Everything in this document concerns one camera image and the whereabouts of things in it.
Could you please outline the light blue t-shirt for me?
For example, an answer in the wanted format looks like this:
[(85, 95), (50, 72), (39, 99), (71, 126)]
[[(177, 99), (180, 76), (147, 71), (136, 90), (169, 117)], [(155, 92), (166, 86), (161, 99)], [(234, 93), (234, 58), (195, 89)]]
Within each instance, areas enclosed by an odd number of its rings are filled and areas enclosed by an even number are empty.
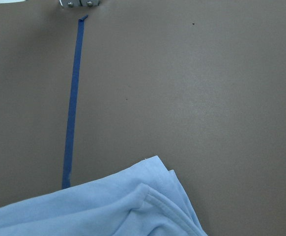
[(203, 236), (158, 156), (116, 174), (0, 208), (0, 236)]

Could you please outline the grey aluminium frame post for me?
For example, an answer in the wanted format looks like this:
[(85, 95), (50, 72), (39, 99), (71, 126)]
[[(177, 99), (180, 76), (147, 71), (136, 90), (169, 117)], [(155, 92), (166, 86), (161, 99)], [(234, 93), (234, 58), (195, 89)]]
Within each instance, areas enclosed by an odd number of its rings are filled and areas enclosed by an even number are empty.
[(59, 0), (60, 5), (63, 8), (75, 8), (75, 7), (97, 7), (100, 5), (100, 0)]

